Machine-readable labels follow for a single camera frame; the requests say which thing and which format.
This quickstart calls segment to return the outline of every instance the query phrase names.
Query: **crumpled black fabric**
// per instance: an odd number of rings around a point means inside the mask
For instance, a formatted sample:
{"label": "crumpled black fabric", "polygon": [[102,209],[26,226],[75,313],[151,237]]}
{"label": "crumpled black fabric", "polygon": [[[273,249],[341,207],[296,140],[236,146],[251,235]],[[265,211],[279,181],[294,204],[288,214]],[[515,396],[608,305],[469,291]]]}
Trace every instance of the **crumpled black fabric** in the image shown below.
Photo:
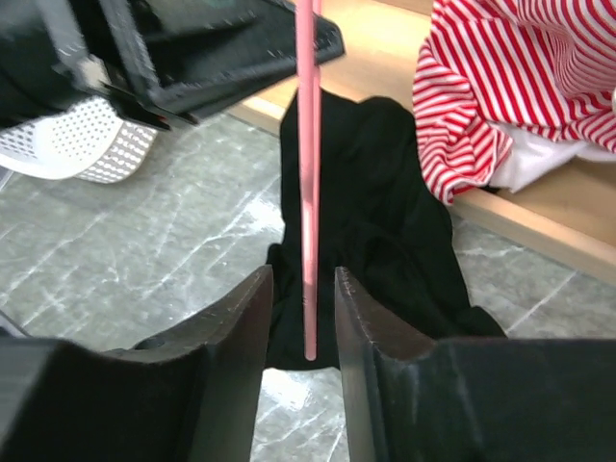
{"label": "crumpled black fabric", "polygon": [[504,337],[471,306],[447,208],[426,188],[414,117],[396,101],[322,92],[318,358],[304,358],[297,100],[280,127],[282,244],[268,251],[275,293],[266,367],[339,368],[334,269],[346,267],[386,308],[433,339]]}

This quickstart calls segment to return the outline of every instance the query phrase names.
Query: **white laundry basket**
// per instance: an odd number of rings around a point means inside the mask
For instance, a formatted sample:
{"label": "white laundry basket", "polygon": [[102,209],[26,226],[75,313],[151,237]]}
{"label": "white laundry basket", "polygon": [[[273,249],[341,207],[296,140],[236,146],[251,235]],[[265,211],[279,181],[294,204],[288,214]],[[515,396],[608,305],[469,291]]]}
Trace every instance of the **white laundry basket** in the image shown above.
{"label": "white laundry basket", "polygon": [[0,166],[48,180],[116,183],[139,168],[156,134],[92,98],[66,114],[0,132]]}

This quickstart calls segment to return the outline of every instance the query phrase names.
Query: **white fabric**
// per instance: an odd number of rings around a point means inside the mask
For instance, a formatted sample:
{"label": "white fabric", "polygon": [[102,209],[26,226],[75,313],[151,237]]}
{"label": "white fabric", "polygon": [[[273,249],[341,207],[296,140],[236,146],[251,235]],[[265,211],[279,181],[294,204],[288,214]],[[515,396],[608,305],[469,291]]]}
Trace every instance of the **white fabric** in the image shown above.
{"label": "white fabric", "polygon": [[590,162],[616,162],[614,153],[588,141],[551,141],[526,130],[494,124],[513,139],[511,154],[490,180],[494,188],[516,193],[575,157]]}

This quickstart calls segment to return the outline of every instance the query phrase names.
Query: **striped fabric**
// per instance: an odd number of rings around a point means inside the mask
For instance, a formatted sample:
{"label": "striped fabric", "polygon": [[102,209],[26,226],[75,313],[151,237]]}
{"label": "striped fabric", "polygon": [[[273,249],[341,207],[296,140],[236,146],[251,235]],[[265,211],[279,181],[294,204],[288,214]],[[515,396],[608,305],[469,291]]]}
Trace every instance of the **striped fabric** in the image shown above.
{"label": "striped fabric", "polygon": [[616,0],[434,0],[413,104],[423,178],[442,202],[511,151],[494,123],[616,153]]}

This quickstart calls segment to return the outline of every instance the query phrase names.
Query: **wooden shelf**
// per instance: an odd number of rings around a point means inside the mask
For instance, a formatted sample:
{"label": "wooden shelf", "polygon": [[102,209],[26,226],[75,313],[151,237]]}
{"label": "wooden shelf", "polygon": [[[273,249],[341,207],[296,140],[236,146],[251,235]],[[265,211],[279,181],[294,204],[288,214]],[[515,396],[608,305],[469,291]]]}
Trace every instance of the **wooden shelf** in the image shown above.
{"label": "wooden shelf", "polygon": [[[360,101],[384,95],[411,107],[418,51],[430,26],[428,0],[325,0],[346,56],[322,68],[324,89]],[[275,135],[296,90],[287,80],[230,110]],[[481,190],[453,210],[554,260],[616,285],[616,166],[573,162],[516,194]]]}

